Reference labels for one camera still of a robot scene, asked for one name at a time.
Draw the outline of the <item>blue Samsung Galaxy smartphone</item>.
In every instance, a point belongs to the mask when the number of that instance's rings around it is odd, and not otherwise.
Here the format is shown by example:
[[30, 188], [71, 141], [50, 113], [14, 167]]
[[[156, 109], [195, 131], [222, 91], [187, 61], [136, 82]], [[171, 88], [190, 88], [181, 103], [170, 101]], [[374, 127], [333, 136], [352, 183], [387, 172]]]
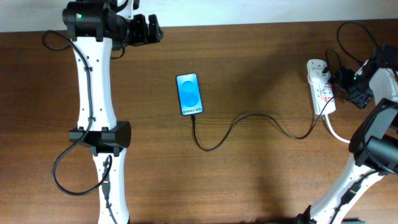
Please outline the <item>blue Samsung Galaxy smartphone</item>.
[[190, 116], [202, 113], [203, 104], [197, 74], [179, 75], [176, 77], [176, 81], [182, 115]]

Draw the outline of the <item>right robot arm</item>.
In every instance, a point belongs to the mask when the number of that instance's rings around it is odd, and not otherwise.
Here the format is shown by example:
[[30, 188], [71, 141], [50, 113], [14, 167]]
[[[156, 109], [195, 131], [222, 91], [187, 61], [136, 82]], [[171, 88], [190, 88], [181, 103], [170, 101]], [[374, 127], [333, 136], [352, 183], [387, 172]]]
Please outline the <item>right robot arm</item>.
[[357, 76], [370, 88], [375, 108], [355, 131], [349, 143], [349, 159], [330, 190], [294, 218], [294, 223], [344, 223], [344, 217], [376, 182], [397, 174], [397, 48], [374, 50]]

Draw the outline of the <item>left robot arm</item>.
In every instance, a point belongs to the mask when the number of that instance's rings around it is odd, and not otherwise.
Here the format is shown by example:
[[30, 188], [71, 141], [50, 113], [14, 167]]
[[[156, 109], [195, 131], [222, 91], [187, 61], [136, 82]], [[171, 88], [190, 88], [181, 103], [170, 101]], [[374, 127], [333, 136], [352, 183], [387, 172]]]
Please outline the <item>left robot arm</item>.
[[87, 147], [99, 185], [99, 223], [129, 223], [124, 161], [131, 125], [119, 121], [111, 97], [111, 53], [127, 46], [156, 44], [163, 38], [156, 15], [132, 12], [139, 0], [72, 1], [62, 19], [73, 44], [78, 70], [80, 113], [71, 141]]

